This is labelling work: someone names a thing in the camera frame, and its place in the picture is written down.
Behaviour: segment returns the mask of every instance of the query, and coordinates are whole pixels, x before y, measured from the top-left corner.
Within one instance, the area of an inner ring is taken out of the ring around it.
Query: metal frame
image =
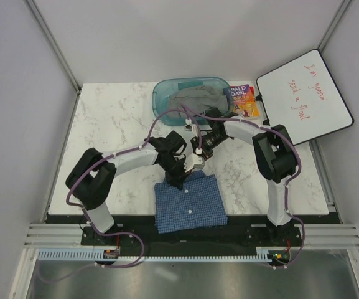
[[[105,248],[81,246],[82,233],[83,232],[78,224],[32,224],[27,234],[26,241],[24,242],[24,248]],[[277,247],[259,248],[269,250],[278,249]],[[306,224],[304,249],[359,250],[359,235],[356,227],[351,224]]]
[[[77,99],[73,108],[73,112],[68,124],[67,132],[62,146],[62,152],[58,159],[57,171],[50,184],[50,192],[48,201],[45,205],[44,214],[41,222],[45,220],[49,203],[54,191],[55,182],[58,175],[58,169],[62,162],[64,149],[67,144],[67,139],[73,123],[75,110],[77,108],[78,99],[81,93],[81,87],[78,84],[70,66],[68,65],[60,47],[58,46],[53,34],[51,33],[47,23],[45,22],[42,13],[35,4],[34,0],[24,0],[26,6],[29,8],[34,19],[38,23],[43,35],[47,39],[49,46],[54,52],[59,63],[63,67],[68,79],[73,88],[77,92]],[[318,49],[323,52],[329,43],[333,33],[338,27],[339,22],[349,10],[353,0],[343,0],[337,12],[335,13],[332,22],[328,26],[322,40],[319,42]],[[320,182],[324,190],[325,198],[329,211],[335,211],[335,196],[330,185],[329,176],[325,167],[324,159],[318,141],[312,140],[309,142],[312,150],[312,155],[317,167]],[[30,281],[35,267],[35,261],[39,254],[39,249],[44,248],[61,248],[65,250],[86,249],[80,245],[82,231],[77,225],[66,224],[32,224],[29,233],[26,237],[24,250],[21,256],[19,266],[17,268],[16,276],[10,292],[9,298],[25,298],[30,286]],[[305,226],[305,250],[330,250],[330,249],[347,249],[348,256],[351,261],[352,270],[359,287],[359,236],[354,225],[347,224],[309,224]]]
[[[82,246],[80,244],[82,230],[78,224],[32,224],[26,237],[20,265],[17,269],[14,284],[9,298],[25,298],[29,289],[35,261],[39,252],[48,252],[54,249],[56,252],[78,253],[83,250],[98,251],[106,247]],[[266,250],[282,249],[278,247],[257,247],[258,252],[264,254]],[[345,249],[351,259],[353,273],[359,287],[359,236],[354,225],[350,224],[306,224],[304,250],[333,250]],[[60,260],[73,260],[66,255]],[[144,261],[153,262],[255,262],[248,257],[204,257],[191,259],[177,257],[175,260],[165,257],[148,257]]]
[[[327,44],[329,43],[331,37],[333,36],[333,33],[335,32],[336,28],[338,27],[338,24],[344,17],[345,13],[349,10],[349,7],[351,6],[351,3],[353,0],[343,0],[340,7],[337,9],[337,12],[335,13],[332,21],[330,22],[330,25],[328,26],[326,32],[324,33],[322,40],[319,43],[318,50],[320,53],[322,53]]]
[[[71,70],[70,66],[68,65],[66,58],[63,55],[63,52],[60,50],[54,35],[52,34],[51,30],[49,29],[47,23],[45,22],[42,13],[40,12],[38,6],[34,2],[34,0],[24,0],[24,3],[29,8],[31,14],[33,15],[35,21],[38,23],[44,37],[47,39],[49,46],[52,49],[52,52],[55,54],[57,60],[59,61],[60,65],[63,67],[67,78],[69,79],[70,83],[72,84],[73,88],[79,94],[81,92],[81,86],[78,83],[77,79],[75,78],[73,71]]]

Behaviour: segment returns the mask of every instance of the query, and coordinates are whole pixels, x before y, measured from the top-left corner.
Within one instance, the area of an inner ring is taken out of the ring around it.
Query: white marble surface
[[[152,91],[156,83],[84,84],[63,161],[60,165],[49,214],[81,214],[66,205],[65,180],[89,147],[98,151],[118,151],[141,144],[154,119]],[[153,136],[178,131],[186,140],[192,134],[181,126],[156,125]],[[290,185],[289,207],[295,214],[328,214],[322,186],[307,143],[297,146],[302,173]],[[215,148],[206,162],[205,173],[215,174],[228,214],[266,214],[268,189],[259,174],[253,147],[228,140]],[[153,185],[164,179],[158,165],[138,168],[113,181],[106,200],[112,214],[154,214]]]

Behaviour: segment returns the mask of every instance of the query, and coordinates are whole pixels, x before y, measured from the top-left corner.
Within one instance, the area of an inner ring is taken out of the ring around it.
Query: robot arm
[[[217,109],[210,109],[206,116],[224,118]],[[126,171],[147,165],[158,164],[166,171],[166,181],[182,189],[185,178],[193,168],[203,168],[205,161],[212,157],[214,147],[228,138],[239,138],[254,146],[259,172],[268,183],[269,209],[268,219],[275,227],[283,227],[290,222],[284,207],[286,179],[295,173],[296,159],[291,149],[274,133],[260,130],[240,123],[240,116],[229,115],[239,121],[208,121],[211,127],[205,135],[192,138],[193,154],[179,158],[175,154],[186,146],[185,140],[175,131],[167,137],[150,138],[149,143],[139,151],[131,151],[115,158],[108,159],[94,169],[96,174],[88,174],[74,190],[73,195],[80,200],[92,222],[100,232],[106,232],[114,225],[114,220],[105,203],[113,179]],[[290,137],[282,125],[271,129],[280,132],[288,140]],[[202,149],[198,148],[199,138]],[[68,188],[77,182],[87,169],[106,154],[94,148],[85,151],[66,180]]]
[[[223,118],[216,109],[206,112],[206,116]],[[225,118],[240,120],[240,116],[229,115]],[[267,180],[269,209],[267,217],[275,227],[290,222],[284,207],[285,182],[296,171],[296,158],[285,142],[274,133],[266,132],[252,126],[246,126],[240,121],[208,121],[211,130],[202,136],[202,153],[204,160],[211,158],[214,147],[228,138],[238,138],[254,146],[259,172]],[[272,127],[288,140],[291,140],[286,128],[282,125]],[[193,151],[198,145],[198,137],[191,140]]]
[[[82,203],[96,228],[100,232],[106,232],[114,225],[105,203],[113,179],[141,166],[159,164],[166,171],[167,182],[182,189],[182,184],[190,172],[184,171],[185,158],[179,158],[175,153],[185,145],[185,140],[175,131],[171,131],[165,138],[151,137],[149,143],[139,151],[130,151],[101,163],[94,169],[96,174],[88,174],[73,195]],[[86,150],[68,176],[66,186],[71,188],[87,169],[109,155],[94,148]]]

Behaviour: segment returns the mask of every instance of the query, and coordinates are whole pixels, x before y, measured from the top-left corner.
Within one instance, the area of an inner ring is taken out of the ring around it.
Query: red handwriting
[[[308,70],[310,70],[310,74],[312,75],[312,78],[316,76],[316,72],[311,70],[312,68],[315,67],[314,64],[312,64],[310,67],[307,67],[306,65],[304,65],[305,68],[307,68]]]
[[[314,86],[312,87],[308,87],[309,89],[316,89],[316,93],[318,94],[320,101],[324,100],[324,94],[323,91],[320,89],[319,83],[316,83]]]
[[[295,94],[296,92],[299,92],[299,89],[297,89],[296,82],[293,80],[289,82],[290,88],[292,90],[292,94]]]
[[[298,116],[300,121],[310,118],[310,116],[305,115],[305,111],[304,111],[305,109],[308,109],[308,105],[301,105],[300,107],[295,107],[295,108],[291,106],[291,109],[298,110]]]
[[[314,64],[312,64],[310,67],[304,65],[304,67],[309,70],[309,72],[310,72],[312,78],[314,78],[314,77],[317,75],[317,74],[316,74],[316,71],[314,70],[314,69],[316,68]],[[316,83],[314,86],[308,87],[308,88],[309,88],[309,89],[315,89],[315,90],[316,90],[316,93],[318,94],[318,96],[319,96],[319,98],[320,98],[320,101],[325,100],[323,91],[322,91],[322,89],[320,88],[319,83]]]

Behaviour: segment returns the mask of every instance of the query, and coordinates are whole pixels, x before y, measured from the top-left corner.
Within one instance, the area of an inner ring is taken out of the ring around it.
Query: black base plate
[[[139,223],[138,216],[126,216],[123,223],[114,225],[108,233],[133,232],[145,243],[145,256],[186,257],[186,256],[234,256],[256,255],[255,247],[287,247],[287,239],[292,246],[300,246],[301,238],[297,227],[290,227],[280,237],[273,237],[267,227],[253,227],[228,221],[226,226],[204,227],[159,234],[154,221]],[[84,246],[115,246],[117,238],[100,237],[91,227],[84,228],[81,240]],[[141,245],[135,238],[121,235],[119,238],[121,256],[136,256]]]

